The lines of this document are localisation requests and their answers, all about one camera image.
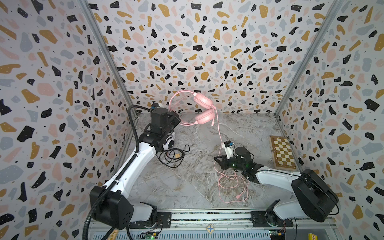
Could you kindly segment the pink headphones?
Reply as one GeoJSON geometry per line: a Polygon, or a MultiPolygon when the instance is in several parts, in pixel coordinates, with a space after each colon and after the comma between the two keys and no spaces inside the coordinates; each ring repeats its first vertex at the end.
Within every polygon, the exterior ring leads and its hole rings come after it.
{"type": "Polygon", "coordinates": [[[170,99],[168,104],[169,111],[175,112],[174,106],[177,106],[179,102],[181,102],[186,97],[190,97],[198,107],[198,114],[195,116],[194,120],[192,122],[186,122],[181,120],[180,125],[182,126],[195,126],[195,125],[203,125],[206,123],[211,123],[213,126],[215,124],[215,118],[217,117],[217,109],[214,106],[214,103],[211,99],[208,97],[202,95],[199,92],[194,92],[190,90],[181,90],[176,92],[170,99]],[[187,94],[183,96],[181,99],[179,99],[175,104],[172,103],[174,98],[179,94],[187,94]]]}

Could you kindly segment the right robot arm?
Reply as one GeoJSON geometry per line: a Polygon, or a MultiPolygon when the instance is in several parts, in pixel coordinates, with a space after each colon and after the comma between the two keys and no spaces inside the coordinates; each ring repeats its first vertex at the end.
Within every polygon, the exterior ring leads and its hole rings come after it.
{"type": "Polygon", "coordinates": [[[224,155],[214,158],[222,170],[232,169],[240,172],[245,181],[275,186],[294,195],[290,200],[275,200],[260,218],[262,223],[278,227],[285,220],[295,218],[323,223],[339,208],[338,196],[314,171],[288,172],[257,164],[247,148],[235,148],[231,142],[226,142],[224,149],[224,155]]]}

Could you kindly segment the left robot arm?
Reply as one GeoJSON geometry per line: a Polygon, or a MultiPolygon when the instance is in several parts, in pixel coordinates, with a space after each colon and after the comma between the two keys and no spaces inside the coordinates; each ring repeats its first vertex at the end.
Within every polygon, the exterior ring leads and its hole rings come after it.
{"type": "Polygon", "coordinates": [[[141,172],[155,155],[165,149],[168,137],[181,123],[179,115],[162,107],[151,107],[149,127],[138,135],[132,114],[128,114],[135,148],[122,167],[102,187],[95,186],[90,193],[91,210],[86,218],[84,232],[91,220],[113,229],[123,230],[131,223],[142,222],[150,226],[157,221],[157,207],[141,202],[129,202],[131,189],[141,172]]]}

